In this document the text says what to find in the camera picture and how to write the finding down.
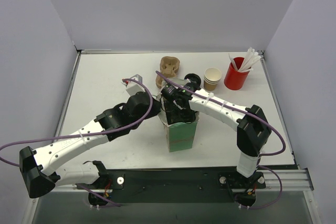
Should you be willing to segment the aluminium front rail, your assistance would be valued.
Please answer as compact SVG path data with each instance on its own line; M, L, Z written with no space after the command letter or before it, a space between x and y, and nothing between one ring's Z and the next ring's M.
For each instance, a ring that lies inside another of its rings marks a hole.
M313 190L308 170L278 167L274 171L266 168L254 172L246 178L233 167L171 168L171 169L107 169L102 164L87 163L80 167L66 167L49 176L37 175L28 184L32 197L43 196L56 187L83 185L93 190L121 190L163 186L206 185L233 190L277 188L285 190Z

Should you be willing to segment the red straw holder cup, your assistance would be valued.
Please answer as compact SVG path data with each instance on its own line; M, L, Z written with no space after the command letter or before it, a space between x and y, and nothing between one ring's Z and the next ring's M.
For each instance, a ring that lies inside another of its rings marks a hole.
M250 71L239 72L230 63L224 78L224 85L230 90L239 90L243 87L249 73Z

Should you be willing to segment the green paper takeout bag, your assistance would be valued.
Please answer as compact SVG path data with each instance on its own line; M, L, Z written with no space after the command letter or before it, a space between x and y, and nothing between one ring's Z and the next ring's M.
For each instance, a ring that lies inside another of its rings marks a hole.
M191 99L191 95L176 85L162 81L162 87L157 98L161 103L161 112L158 114L158 117L164 127L169 152L176 152L192 148L197 124L199 121L199 112L195 111L196 121L193 123L187 124L180 122L175 124L168 124L166 114L163 110L163 98L171 102L177 99L184 99L189 101Z

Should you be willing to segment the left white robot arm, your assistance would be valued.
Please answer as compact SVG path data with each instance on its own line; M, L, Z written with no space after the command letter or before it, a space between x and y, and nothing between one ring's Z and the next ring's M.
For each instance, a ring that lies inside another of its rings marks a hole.
M108 181L108 173L101 162L85 162L71 168L65 164L80 154L114 139L127 135L139 127L140 118L157 116L161 103L150 99L146 92L138 92L126 103L119 103L103 111L69 139L19 152L19 169L30 198L46 195L57 186L84 183L101 188Z

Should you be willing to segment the brown cardboard cup carrier stack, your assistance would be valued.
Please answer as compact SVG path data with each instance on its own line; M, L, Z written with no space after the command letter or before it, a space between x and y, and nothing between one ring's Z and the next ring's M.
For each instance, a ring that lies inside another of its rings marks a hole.
M176 77L180 68L180 60L177 57L165 56L160 61L160 73L166 78Z

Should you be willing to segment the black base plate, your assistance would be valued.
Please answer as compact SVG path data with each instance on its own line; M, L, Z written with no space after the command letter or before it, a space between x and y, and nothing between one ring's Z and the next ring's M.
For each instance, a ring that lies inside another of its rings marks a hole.
M171 169L107 169L103 178L85 187L107 193L119 204L130 203L224 203L234 191L264 189L264 175L246 178L234 167Z

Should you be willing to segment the white wrapped straws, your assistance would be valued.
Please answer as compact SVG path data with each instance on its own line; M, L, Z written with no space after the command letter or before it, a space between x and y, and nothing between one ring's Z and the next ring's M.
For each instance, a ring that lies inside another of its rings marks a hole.
M257 63L261 59L261 55L252 47L250 47L245 57L243 58L243 63L238 67L237 63L234 61L234 59L228 54L229 59L231 61L231 64L233 65L234 70L245 73L250 72L253 70L252 66Z

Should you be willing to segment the brown paper cup stack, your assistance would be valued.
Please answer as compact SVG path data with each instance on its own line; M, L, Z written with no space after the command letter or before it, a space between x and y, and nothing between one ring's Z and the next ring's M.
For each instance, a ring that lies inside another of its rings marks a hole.
M216 89L218 83L222 78L222 73L217 68L208 68L204 72L204 89L213 91Z

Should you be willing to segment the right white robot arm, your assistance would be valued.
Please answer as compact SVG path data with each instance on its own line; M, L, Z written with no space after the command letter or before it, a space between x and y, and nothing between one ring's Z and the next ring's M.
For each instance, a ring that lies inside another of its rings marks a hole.
M240 150L236 170L246 178L252 177L261 150L271 134L271 129L261 122L267 119L259 106L248 108L229 103L191 82L181 88L167 83L162 87L160 95L168 106L166 111L184 122L190 122L193 113L201 112L236 131L237 147Z

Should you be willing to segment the black coffee lid stack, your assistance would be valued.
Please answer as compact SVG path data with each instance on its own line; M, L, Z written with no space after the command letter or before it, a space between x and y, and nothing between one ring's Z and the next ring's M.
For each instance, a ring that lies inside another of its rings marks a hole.
M190 82L196 83L198 87L201 86L202 80L199 75L195 73L189 73L184 77L185 80L189 80Z

